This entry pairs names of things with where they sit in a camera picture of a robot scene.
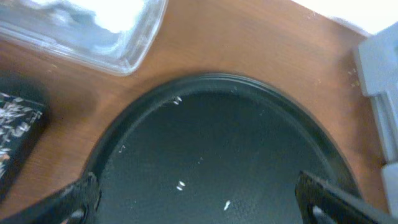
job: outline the white crumb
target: white crumb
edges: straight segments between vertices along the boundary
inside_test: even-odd
[[[224,211],[226,211],[228,209],[229,205],[231,205],[231,201],[230,200],[225,202]]]

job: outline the white wall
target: white wall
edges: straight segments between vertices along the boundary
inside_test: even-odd
[[[398,22],[398,0],[293,0],[369,36]]]

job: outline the clear plastic container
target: clear plastic container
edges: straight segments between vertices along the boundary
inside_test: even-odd
[[[145,57],[166,5],[167,0],[0,0],[0,36],[125,76]]]

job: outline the wooden table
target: wooden table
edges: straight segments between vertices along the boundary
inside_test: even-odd
[[[387,210],[384,160],[351,48],[364,37],[289,0],[170,0],[137,72],[115,77],[0,42],[0,68],[40,80],[52,121],[24,165],[0,218],[76,180],[95,142],[133,100],[173,78],[242,73],[274,85],[326,128],[367,202]]]

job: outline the round black tray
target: round black tray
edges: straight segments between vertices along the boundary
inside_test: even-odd
[[[93,150],[96,223],[300,223],[309,171],[359,197],[324,130],[273,87],[236,75],[175,80],[128,106]]]

